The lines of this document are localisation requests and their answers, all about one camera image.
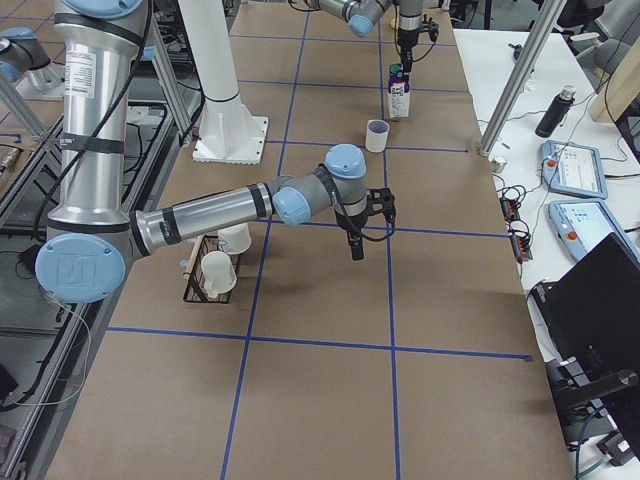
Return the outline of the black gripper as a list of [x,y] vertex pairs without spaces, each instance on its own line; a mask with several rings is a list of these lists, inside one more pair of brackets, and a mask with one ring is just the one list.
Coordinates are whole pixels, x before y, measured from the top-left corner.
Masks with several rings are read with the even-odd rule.
[[347,233],[353,261],[364,259],[362,239],[375,240],[375,237],[362,232],[370,217],[384,216],[388,231],[380,240],[386,240],[395,233],[395,196],[389,188],[367,189],[363,198],[354,204],[346,204],[337,190],[333,197],[336,221]]
[[[413,56],[413,48],[418,44],[419,36],[427,33],[432,44],[417,59]],[[413,62],[425,59],[433,50],[439,37],[439,24],[424,14],[408,17],[399,15],[396,23],[395,44],[402,64],[403,78],[410,79]]]

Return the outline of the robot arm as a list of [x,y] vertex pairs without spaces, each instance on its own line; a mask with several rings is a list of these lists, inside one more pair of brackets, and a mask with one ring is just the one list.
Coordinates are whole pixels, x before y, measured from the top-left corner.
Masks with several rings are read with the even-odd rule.
[[332,209],[354,260],[364,256],[371,217],[395,226],[393,194],[367,185],[364,154],[351,144],[332,147],[305,176],[159,208],[174,158],[163,151],[125,167],[128,91],[156,32],[152,3],[59,1],[54,24],[66,45],[61,172],[34,220],[46,235],[35,276],[52,297],[100,301],[120,289],[135,261],[161,247],[271,216],[296,226]]
[[[324,11],[341,18],[358,37],[366,37],[380,22],[383,15],[394,7],[396,20],[394,43],[406,80],[410,78],[413,64],[428,56],[439,36],[438,23],[423,13],[423,2],[418,0],[304,0],[302,4],[306,9],[299,9],[296,4],[298,1],[289,1],[289,5],[300,12]],[[429,35],[432,45],[423,55],[415,58],[413,49],[418,45],[422,33]]]

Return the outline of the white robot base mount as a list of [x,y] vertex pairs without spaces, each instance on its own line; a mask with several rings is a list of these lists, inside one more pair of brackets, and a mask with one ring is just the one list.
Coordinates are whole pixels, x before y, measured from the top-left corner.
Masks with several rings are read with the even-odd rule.
[[183,0],[179,8],[205,100],[193,159],[258,164],[269,120],[241,99],[223,3]]

